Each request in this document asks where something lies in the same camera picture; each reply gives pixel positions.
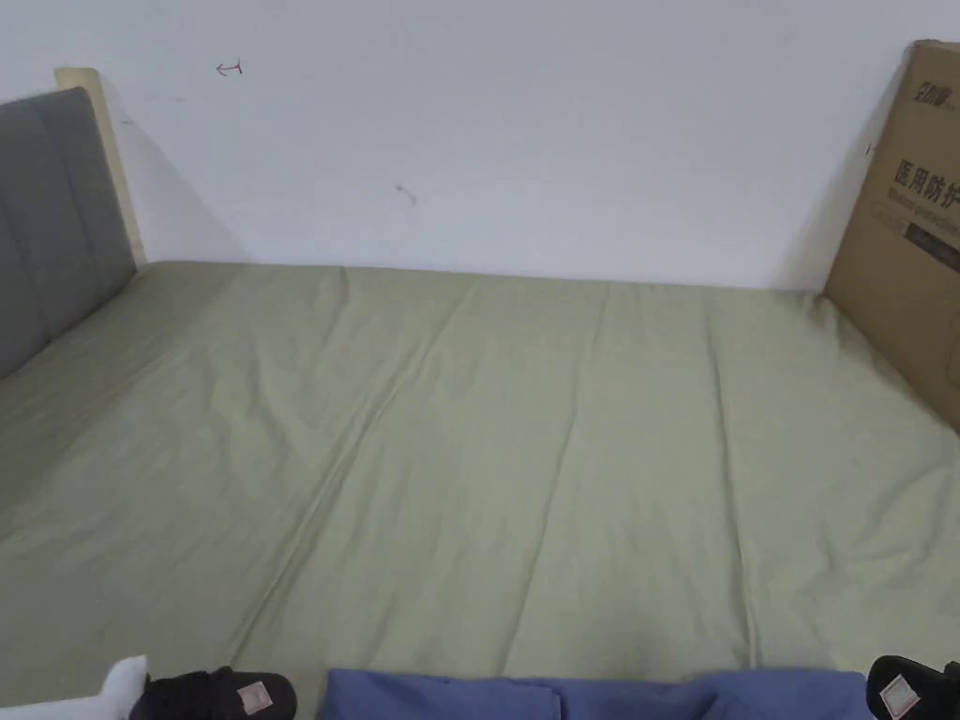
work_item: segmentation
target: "cardboard box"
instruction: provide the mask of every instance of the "cardboard box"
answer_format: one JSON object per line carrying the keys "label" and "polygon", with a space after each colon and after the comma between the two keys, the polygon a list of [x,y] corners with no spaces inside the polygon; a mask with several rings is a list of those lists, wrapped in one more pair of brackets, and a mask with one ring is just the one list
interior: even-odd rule
{"label": "cardboard box", "polygon": [[960,431],[960,43],[914,46],[826,293]]}

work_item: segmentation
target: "red mark on wall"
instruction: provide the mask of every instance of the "red mark on wall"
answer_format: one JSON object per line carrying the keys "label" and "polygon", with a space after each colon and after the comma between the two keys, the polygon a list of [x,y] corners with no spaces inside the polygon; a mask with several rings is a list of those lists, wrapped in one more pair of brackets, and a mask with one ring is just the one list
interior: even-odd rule
{"label": "red mark on wall", "polygon": [[225,66],[222,62],[219,65],[217,65],[217,72],[223,75],[224,77],[227,76],[227,73],[224,72],[225,70],[236,70],[241,75],[243,75],[243,68],[240,67],[240,60],[238,60],[235,65],[231,65],[230,67]]}

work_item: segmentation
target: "blue cloth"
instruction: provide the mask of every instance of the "blue cloth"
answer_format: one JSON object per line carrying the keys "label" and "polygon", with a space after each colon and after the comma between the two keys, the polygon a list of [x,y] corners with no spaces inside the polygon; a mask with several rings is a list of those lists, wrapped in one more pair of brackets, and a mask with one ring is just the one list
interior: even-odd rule
{"label": "blue cloth", "polygon": [[451,680],[331,670],[322,720],[872,720],[859,673],[744,670],[691,683]]}

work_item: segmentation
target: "green bed sheet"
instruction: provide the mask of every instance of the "green bed sheet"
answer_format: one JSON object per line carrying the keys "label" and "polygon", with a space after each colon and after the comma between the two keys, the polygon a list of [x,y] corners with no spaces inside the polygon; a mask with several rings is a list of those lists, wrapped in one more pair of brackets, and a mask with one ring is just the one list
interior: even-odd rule
{"label": "green bed sheet", "polygon": [[957,438],[807,295],[155,265],[0,384],[0,464],[0,705],[960,654]]}

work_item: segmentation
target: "gray upholstered headboard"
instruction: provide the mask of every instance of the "gray upholstered headboard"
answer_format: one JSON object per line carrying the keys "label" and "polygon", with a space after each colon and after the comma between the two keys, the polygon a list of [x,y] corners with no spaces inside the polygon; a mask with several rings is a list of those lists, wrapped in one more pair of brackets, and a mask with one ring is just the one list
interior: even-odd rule
{"label": "gray upholstered headboard", "polygon": [[135,272],[86,91],[0,105],[0,378]]}

